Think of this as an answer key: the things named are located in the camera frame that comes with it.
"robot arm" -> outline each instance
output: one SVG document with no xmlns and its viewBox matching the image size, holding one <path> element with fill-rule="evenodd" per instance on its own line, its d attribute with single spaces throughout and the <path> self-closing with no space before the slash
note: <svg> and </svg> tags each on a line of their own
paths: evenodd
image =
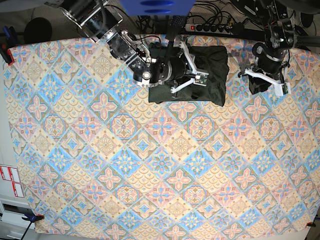
<svg viewBox="0 0 320 240">
<path fill-rule="evenodd" d="M 257 0 L 254 7 L 263 25 L 265 43 L 253 46 L 255 63 L 248 66 L 242 75 L 249 76 L 252 94 L 264 92 L 270 85 L 274 86 L 277 96 L 289 94 L 290 84 L 285 81 L 285 76 L 290 65 L 285 59 L 296 39 L 287 7 L 275 0 Z"/>
<path fill-rule="evenodd" d="M 60 8 L 94 42 L 105 41 L 114 58 L 122 60 L 133 71 L 133 82 L 140 87 L 152 88 L 166 81 L 189 77 L 183 86 L 173 87 L 176 93 L 189 84 L 206 85 L 208 72 L 198 69 L 184 42 L 180 53 L 169 58 L 152 58 L 150 51 L 127 30 L 119 30 L 120 15 L 113 15 L 104 6 L 108 1 L 65 0 Z"/>
</svg>

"metal bracket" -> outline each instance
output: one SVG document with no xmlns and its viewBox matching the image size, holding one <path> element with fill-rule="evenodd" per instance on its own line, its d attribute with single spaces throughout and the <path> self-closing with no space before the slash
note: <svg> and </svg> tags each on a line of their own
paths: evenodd
<svg viewBox="0 0 320 240">
<path fill-rule="evenodd" d="M 180 54 L 180 57 L 184 54 L 184 56 L 188 62 L 188 65 L 191 68 L 192 74 L 194 74 L 195 77 L 191 78 L 189 81 L 186 81 L 185 83 L 181 84 L 180 86 L 171 87 L 172 94 L 180 91 L 181 89 L 184 89 L 185 87 L 187 87 L 191 84 L 206 86 L 207 79 L 209 76 L 208 71 L 197 68 L 197 66 L 194 62 L 194 57 L 192 57 L 190 55 L 189 49 L 184 41 L 181 41 L 179 43 L 179 47 L 181 48 L 181 51 L 182 51 L 182 54 Z"/>
<path fill-rule="evenodd" d="M 121 36 L 123 37 L 123 39 L 134 49 L 140 49 L 142 52 L 145 53 L 145 62 L 146 65 L 148 67 L 150 67 L 150 64 L 152 62 L 152 58 L 150 56 L 150 51 L 149 49 L 140 41 L 135 41 L 132 40 L 129 36 L 128 36 L 128 31 L 127 30 L 122 30 L 121 31 Z"/>
<path fill-rule="evenodd" d="M 291 94 L 291 88 L 290 88 L 289 82 L 280 83 L 279 82 L 280 80 L 274 80 L 273 78 L 268 77 L 268 76 L 264 75 L 263 73 L 254 72 L 248 68 L 245 69 L 244 73 L 247 75 L 250 75 L 254 78 L 260 78 L 260 79 L 267 81 L 268 83 L 271 83 L 274 86 L 275 95 L 278 97 L 282 97 L 285 95 L 284 90 L 283 90 L 284 85 L 286 85 L 286 88 L 288 90 L 288 94 Z"/>
</svg>

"patterned tablecloth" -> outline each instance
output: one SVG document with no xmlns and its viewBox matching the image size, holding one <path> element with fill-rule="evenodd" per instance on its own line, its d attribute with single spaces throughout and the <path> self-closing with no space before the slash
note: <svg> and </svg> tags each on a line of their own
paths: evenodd
<svg viewBox="0 0 320 240">
<path fill-rule="evenodd" d="M 189 42 L 230 53 L 224 107 L 149 103 L 130 70 L 88 39 L 11 49 L 5 97 L 25 199 L 45 216 L 38 233 L 234 240 L 312 222 L 320 206 L 319 55 L 291 51 L 292 95 L 277 98 L 272 89 L 251 95 L 238 78 L 253 61 L 253 42 Z"/>
</svg>

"blue object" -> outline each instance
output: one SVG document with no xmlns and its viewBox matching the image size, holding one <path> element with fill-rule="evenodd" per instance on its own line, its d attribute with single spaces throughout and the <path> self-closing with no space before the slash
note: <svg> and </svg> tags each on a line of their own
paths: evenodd
<svg viewBox="0 0 320 240">
<path fill-rule="evenodd" d="M 45 217 L 42 216 L 42 215 L 34 215 L 33 213 L 32 214 L 28 214 L 28 213 L 25 213 L 24 214 L 26 217 L 22 217 L 23 220 L 26 220 L 26 221 L 30 221 L 31 223 L 34 223 L 34 222 L 37 222 L 37 221 L 40 221 L 42 219 L 44 219 Z"/>
<path fill-rule="evenodd" d="M 130 16 L 187 16 L 196 0 L 120 0 Z"/>
<path fill-rule="evenodd" d="M 11 37 L 10 29 L 9 29 L 7 26 L 4 26 L 4 27 L 2 28 L 2 30 L 3 30 L 3 32 L 4 32 L 4 34 L 5 34 L 5 36 L 9 39 L 9 38 Z"/>
</svg>

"black cloth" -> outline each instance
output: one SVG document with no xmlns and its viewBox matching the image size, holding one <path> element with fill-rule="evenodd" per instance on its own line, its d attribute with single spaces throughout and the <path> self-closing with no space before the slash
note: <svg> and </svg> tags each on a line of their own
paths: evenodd
<svg viewBox="0 0 320 240">
<path fill-rule="evenodd" d="M 191 84 L 178 91 L 177 97 L 173 98 L 170 89 L 174 83 L 172 80 L 166 81 L 164 85 L 149 88 L 149 102 L 211 101 L 223 107 L 226 101 L 226 81 L 229 72 L 227 49 L 224 46 L 191 46 L 189 52 L 196 56 L 197 68 L 209 72 L 206 86 Z M 163 54 L 164 51 L 161 48 L 150 48 L 152 57 Z M 189 79 L 183 77 L 178 82 L 182 84 Z"/>
</svg>

